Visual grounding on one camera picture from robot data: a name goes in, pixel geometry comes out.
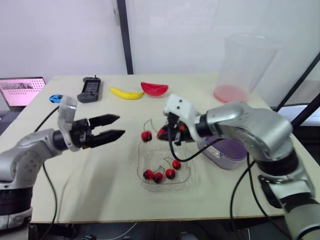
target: plastic tray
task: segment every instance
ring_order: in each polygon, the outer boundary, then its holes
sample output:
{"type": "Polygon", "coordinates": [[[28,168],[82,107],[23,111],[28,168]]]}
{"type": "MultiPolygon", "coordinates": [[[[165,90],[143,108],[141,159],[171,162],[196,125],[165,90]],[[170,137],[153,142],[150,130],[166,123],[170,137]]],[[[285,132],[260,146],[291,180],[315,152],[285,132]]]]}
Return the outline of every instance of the plastic tray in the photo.
{"type": "MultiPolygon", "coordinates": [[[[181,168],[175,170],[174,179],[166,177],[165,170],[172,168],[174,159],[169,149],[169,143],[157,139],[158,129],[165,122],[165,117],[152,118],[146,121],[143,128],[141,128],[141,132],[150,131],[152,133],[152,140],[149,142],[141,140],[138,144],[137,176],[141,186],[151,192],[178,191],[191,184],[191,167],[188,162],[181,162],[181,168]],[[162,181],[155,183],[152,179],[145,179],[143,173],[147,169],[158,170],[163,173],[162,181]]],[[[179,158],[185,159],[187,157],[185,143],[182,143],[181,146],[175,146],[174,152],[179,158]]]]}

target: pink liquid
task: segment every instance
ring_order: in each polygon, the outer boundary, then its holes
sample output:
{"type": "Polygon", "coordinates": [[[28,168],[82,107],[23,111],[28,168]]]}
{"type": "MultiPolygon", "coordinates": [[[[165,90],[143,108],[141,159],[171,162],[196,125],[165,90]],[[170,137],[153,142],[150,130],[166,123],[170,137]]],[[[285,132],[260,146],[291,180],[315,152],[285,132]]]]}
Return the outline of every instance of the pink liquid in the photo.
{"type": "Polygon", "coordinates": [[[242,89],[232,85],[220,85],[214,91],[213,95],[222,103],[246,102],[248,94],[242,89]]]}

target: yellow banana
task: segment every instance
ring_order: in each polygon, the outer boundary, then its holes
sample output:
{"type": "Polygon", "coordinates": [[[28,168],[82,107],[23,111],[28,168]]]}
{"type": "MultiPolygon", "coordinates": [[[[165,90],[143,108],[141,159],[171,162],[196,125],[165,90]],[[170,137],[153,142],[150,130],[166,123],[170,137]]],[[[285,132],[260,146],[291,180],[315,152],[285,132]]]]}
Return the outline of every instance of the yellow banana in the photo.
{"type": "Polygon", "coordinates": [[[127,100],[135,100],[141,98],[145,93],[142,92],[128,92],[123,91],[116,87],[110,87],[110,92],[112,92],[114,95],[116,95],[119,98],[127,99],[127,100]]]}

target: laptop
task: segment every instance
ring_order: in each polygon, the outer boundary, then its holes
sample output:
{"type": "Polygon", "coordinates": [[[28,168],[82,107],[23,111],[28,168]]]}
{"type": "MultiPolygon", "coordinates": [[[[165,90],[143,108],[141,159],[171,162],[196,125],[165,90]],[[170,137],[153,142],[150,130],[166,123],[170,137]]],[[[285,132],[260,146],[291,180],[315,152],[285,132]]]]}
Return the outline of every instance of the laptop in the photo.
{"type": "Polygon", "coordinates": [[[10,77],[0,78],[0,98],[7,109],[0,109],[0,135],[18,117],[22,110],[45,87],[43,77],[10,77]]]}

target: cherry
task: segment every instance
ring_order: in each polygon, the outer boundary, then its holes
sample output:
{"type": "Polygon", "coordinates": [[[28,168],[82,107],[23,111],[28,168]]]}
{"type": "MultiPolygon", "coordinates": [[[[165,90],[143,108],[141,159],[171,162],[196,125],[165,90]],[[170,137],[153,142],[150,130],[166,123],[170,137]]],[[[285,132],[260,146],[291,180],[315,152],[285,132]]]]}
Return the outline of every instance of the cherry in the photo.
{"type": "Polygon", "coordinates": [[[156,184],[159,184],[163,178],[164,175],[161,172],[157,172],[152,179],[156,184]]]}
{"type": "Polygon", "coordinates": [[[141,133],[141,138],[142,141],[149,142],[152,139],[152,134],[150,131],[144,131],[143,133],[141,133]]]}
{"type": "Polygon", "coordinates": [[[156,134],[156,137],[158,138],[159,136],[161,136],[162,134],[164,134],[166,132],[166,130],[164,128],[161,128],[158,133],[156,134]]]}
{"type": "Polygon", "coordinates": [[[145,179],[152,179],[154,177],[154,173],[150,169],[147,169],[144,171],[143,177],[145,179]]]}
{"type": "Polygon", "coordinates": [[[175,170],[178,170],[181,168],[181,163],[178,161],[178,160],[174,160],[172,162],[172,167],[175,169],[175,170]]]}
{"type": "Polygon", "coordinates": [[[176,171],[174,169],[167,169],[165,175],[168,179],[174,179],[176,176],[176,171]]]}

